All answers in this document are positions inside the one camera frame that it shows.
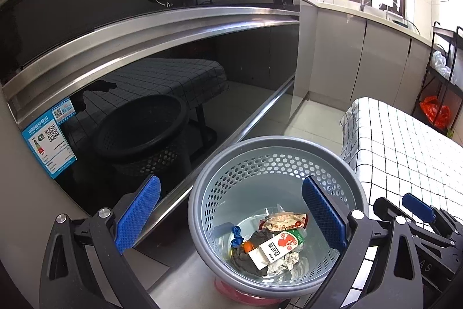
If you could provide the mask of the dark grey rag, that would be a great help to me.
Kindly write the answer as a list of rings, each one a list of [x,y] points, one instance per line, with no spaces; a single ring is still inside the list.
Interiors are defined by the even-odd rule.
[[[245,241],[251,242],[255,249],[252,250],[249,253],[245,253],[242,249],[242,246],[240,246],[237,249],[231,249],[231,264],[232,266],[241,271],[241,272],[246,272],[249,275],[257,276],[257,277],[264,277],[267,274],[268,267],[264,265],[262,269],[258,269],[258,267],[255,265],[251,258],[251,253],[253,251],[256,251],[258,247],[263,244],[264,242],[268,241],[273,237],[273,234],[271,231],[269,231],[266,228],[263,228],[261,230],[255,231],[250,238],[248,238]]]

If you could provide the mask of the clear bag on shelf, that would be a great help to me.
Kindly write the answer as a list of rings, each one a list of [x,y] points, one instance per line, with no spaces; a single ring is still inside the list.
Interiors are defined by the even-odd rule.
[[[462,50],[458,49],[456,54],[456,63],[453,65],[453,54],[447,60],[440,51],[435,51],[432,54],[430,65],[445,79],[451,78],[451,83],[462,88],[463,75],[463,60]]]

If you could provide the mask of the blue energy label sticker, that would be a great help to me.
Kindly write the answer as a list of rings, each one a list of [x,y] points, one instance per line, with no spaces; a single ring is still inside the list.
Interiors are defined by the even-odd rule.
[[[76,115],[69,98],[60,101],[21,133],[34,156],[47,174],[56,179],[68,166],[76,161],[70,144],[60,126]]]

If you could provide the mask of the blue rubber glove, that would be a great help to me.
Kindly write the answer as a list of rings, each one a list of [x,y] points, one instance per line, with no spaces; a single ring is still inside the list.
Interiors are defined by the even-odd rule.
[[[241,235],[241,228],[237,225],[233,226],[231,228],[231,233],[233,235],[233,239],[231,240],[231,248],[232,249],[237,249],[239,248],[242,243],[244,242],[244,238]]]

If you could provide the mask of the clear plastic cup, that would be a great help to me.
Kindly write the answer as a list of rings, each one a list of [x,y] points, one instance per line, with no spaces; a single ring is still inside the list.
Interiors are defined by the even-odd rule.
[[[235,238],[233,234],[233,227],[235,224],[230,222],[225,222],[219,225],[216,225],[212,232],[212,238],[216,245],[229,245],[231,240]]]

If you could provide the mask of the grey kitchen cabinets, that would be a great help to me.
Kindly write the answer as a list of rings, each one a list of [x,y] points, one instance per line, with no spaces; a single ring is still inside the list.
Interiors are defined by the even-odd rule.
[[[431,46],[368,12],[303,1],[294,94],[339,110],[368,96],[410,114]]]

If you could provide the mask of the black metal shelf rack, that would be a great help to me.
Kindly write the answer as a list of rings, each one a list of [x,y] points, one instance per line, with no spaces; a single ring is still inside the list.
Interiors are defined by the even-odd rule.
[[[451,83],[451,78],[445,79],[432,66],[431,58],[435,51],[440,51],[447,60],[453,54],[453,65],[456,63],[457,50],[462,50],[462,28],[458,27],[455,30],[443,28],[440,22],[436,21],[432,25],[432,46],[429,53],[428,62],[425,67],[425,74],[421,81],[421,88],[418,91],[412,110],[412,116],[424,122],[432,129],[443,135],[451,137],[453,129],[457,123],[457,119],[462,112],[462,88]],[[442,105],[449,107],[451,111],[451,119],[446,130],[434,127],[425,114],[421,110],[419,103],[427,96],[437,96]]]

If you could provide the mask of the white green milk carton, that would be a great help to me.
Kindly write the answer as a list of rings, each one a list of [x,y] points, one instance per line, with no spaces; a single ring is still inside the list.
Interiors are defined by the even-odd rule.
[[[304,243],[304,237],[298,229],[281,231],[273,238],[261,244],[256,251],[250,255],[258,267],[262,269],[288,253],[292,253],[297,247]]]

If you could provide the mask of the red plastic bag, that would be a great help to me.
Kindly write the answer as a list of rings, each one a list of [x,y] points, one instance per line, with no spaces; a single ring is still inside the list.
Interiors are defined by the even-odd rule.
[[[419,106],[434,127],[441,130],[447,129],[451,119],[451,111],[448,106],[440,103],[437,96],[427,96],[419,103]]]

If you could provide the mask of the orange peel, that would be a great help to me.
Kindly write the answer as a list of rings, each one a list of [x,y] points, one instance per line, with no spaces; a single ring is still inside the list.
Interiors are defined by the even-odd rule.
[[[249,241],[245,241],[244,243],[242,243],[242,249],[245,253],[249,253],[251,252],[252,250],[255,249],[254,245],[249,242]]]

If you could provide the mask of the grey perforated trash basket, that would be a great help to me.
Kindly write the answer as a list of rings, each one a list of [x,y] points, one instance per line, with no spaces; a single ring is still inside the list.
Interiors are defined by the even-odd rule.
[[[242,141],[214,157],[199,174],[188,203],[195,248],[206,265],[234,289],[256,297],[286,299],[314,293],[339,256],[323,237],[302,197],[312,179],[348,210],[366,211],[368,201],[353,170],[336,154],[310,141],[261,136]],[[257,230],[298,229],[304,243],[294,252],[293,270],[257,277],[235,269],[231,245],[216,245],[216,225],[241,228],[244,241]]]

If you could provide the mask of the white black checkered tablecloth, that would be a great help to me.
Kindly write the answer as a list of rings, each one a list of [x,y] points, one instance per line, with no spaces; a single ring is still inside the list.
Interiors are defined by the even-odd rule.
[[[418,253],[409,223],[432,232],[402,204],[411,193],[462,224],[462,148],[410,115],[379,100],[355,100],[342,119],[342,159],[368,196],[368,209],[339,209],[348,221],[348,246],[308,308],[460,308],[462,272],[440,298],[424,298]],[[374,214],[387,198],[409,216],[383,221]]]

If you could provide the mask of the white paper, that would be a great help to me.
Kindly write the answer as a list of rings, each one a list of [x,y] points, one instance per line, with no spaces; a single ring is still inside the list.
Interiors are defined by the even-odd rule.
[[[268,265],[267,275],[277,275],[287,270],[293,270],[294,266],[299,262],[299,253],[292,252]]]

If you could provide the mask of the black built-in oven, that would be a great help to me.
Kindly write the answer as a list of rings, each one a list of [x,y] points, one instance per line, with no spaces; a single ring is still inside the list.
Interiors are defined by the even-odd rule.
[[[1,0],[1,101],[40,168],[87,214],[153,174],[173,190],[243,123],[247,102],[296,71],[300,0]],[[76,161],[56,179],[21,133],[69,98]]]

